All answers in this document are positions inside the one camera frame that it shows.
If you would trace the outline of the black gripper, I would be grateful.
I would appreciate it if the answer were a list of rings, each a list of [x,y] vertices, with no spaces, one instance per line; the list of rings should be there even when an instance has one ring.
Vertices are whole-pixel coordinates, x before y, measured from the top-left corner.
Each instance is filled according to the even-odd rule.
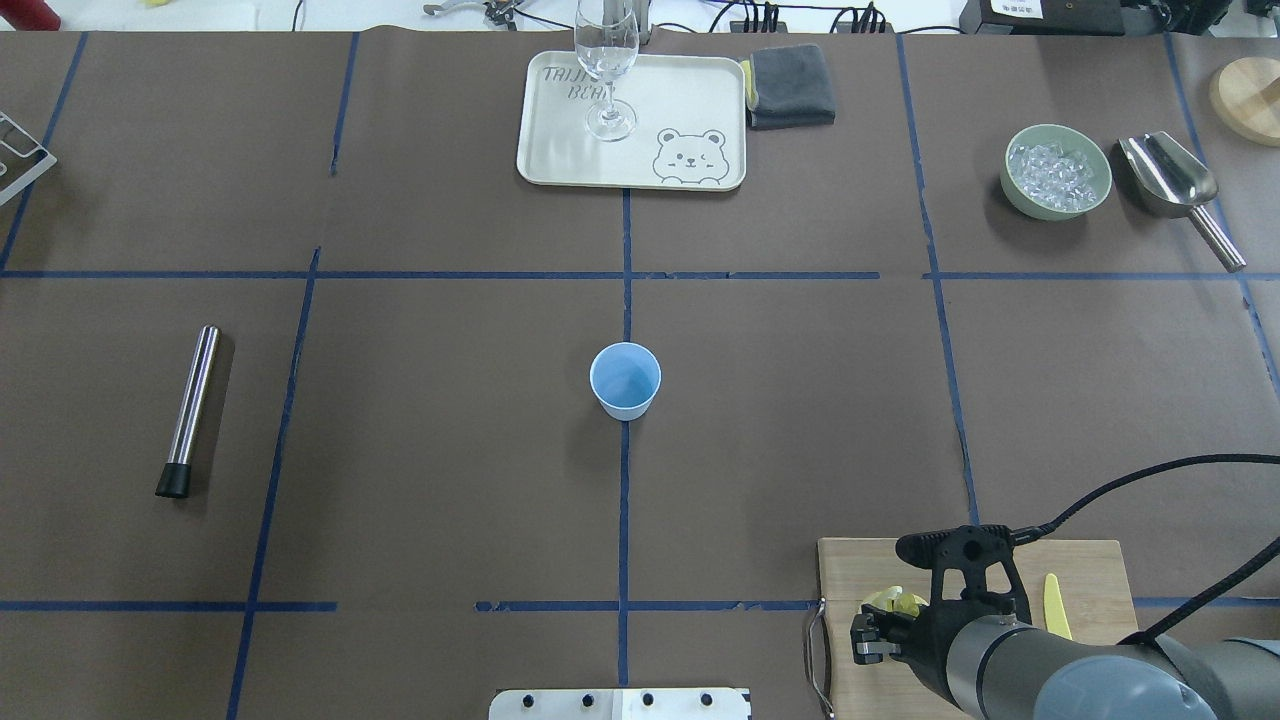
[[[895,657],[908,665],[922,684],[947,685],[947,647],[938,625],[940,614],[931,605],[916,606],[914,612],[861,609],[861,625],[851,626],[852,661],[876,665]],[[895,643],[883,638],[878,629],[895,629]]]

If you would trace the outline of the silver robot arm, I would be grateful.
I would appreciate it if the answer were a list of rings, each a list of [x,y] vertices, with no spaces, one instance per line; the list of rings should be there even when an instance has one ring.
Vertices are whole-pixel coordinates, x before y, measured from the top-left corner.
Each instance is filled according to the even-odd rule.
[[[864,606],[859,665],[892,659],[973,719],[1275,719],[1277,642],[1188,646],[1169,637],[1083,644],[1011,614],[916,616]]]

